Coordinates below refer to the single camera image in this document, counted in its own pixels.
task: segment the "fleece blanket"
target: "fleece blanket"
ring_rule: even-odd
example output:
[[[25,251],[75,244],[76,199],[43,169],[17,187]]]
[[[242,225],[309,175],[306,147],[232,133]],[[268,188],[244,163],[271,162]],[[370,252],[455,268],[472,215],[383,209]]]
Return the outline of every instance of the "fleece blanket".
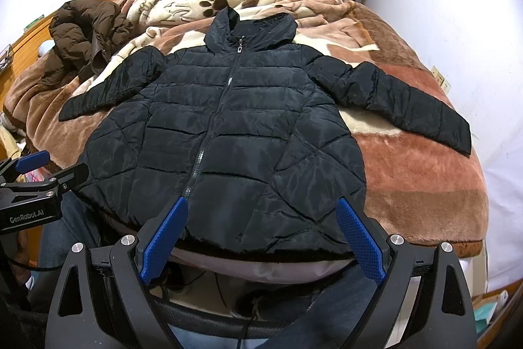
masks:
[[[122,61],[146,45],[164,54],[203,45],[213,17],[225,6],[241,19],[287,12],[298,24],[295,42],[357,66],[371,61],[450,105],[431,73],[394,30],[367,7],[350,0],[120,0],[138,33],[96,78],[78,78],[55,88],[38,84],[43,60],[12,85],[4,112],[27,133],[33,150],[46,149],[56,167],[75,163],[85,141],[109,111],[58,122],[71,96],[106,79]],[[388,233],[415,244],[449,241],[460,257],[479,254],[487,228],[487,196],[478,158],[462,156],[420,135],[395,128],[359,109],[341,109],[362,150],[367,179],[365,213]]]

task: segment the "jacket collar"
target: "jacket collar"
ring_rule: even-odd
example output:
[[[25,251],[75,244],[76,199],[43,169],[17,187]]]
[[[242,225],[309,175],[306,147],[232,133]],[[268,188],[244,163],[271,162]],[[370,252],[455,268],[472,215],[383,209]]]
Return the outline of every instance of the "jacket collar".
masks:
[[[240,39],[243,50],[259,51],[292,42],[296,29],[296,21],[285,12],[260,20],[240,20],[240,15],[227,7],[216,15],[204,40],[216,54],[237,51]]]

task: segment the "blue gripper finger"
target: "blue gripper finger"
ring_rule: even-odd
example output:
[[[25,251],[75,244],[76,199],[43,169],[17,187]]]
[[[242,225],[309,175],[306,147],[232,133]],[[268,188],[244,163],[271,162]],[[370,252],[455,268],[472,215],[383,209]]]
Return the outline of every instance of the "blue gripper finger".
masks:
[[[187,200],[184,197],[180,197],[143,252],[140,278],[145,285],[148,285],[152,279],[160,276],[176,241],[187,223],[188,216],[189,206],[187,205]]]
[[[37,153],[19,158],[16,162],[15,170],[23,175],[45,166],[50,161],[51,157],[47,151],[38,151]]]
[[[380,285],[385,279],[381,251],[347,200],[341,198],[336,205],[336,221],[350,248],[369,279]]]

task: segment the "zipper pull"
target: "zipper pull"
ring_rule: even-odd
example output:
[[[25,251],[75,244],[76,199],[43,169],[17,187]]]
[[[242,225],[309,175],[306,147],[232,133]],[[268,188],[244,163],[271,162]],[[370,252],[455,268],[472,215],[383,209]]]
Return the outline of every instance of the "zipper pull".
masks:
[[[245,37],[245,36],[242,36],[242,38],[240,39],[240,45],[239,45],[239,47],[238,47],[238,53],[239,53],[239,54],[241,54],[242,49],[243,49],[242,45],[243,45],[243,38],[244,38],[244,37]]]

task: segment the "brown puffer jacket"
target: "brown puffer jacket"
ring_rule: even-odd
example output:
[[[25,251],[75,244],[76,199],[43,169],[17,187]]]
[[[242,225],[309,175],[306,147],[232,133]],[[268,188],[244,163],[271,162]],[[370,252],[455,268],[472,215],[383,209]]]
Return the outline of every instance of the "brown puffer jacket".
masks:
[[[65,3],[49,25],[55,46],[41,83],[54,86],[68,74],[78,75],[81,83],[100,74],[111,56],[132,39],[133,26],[112,1]]]

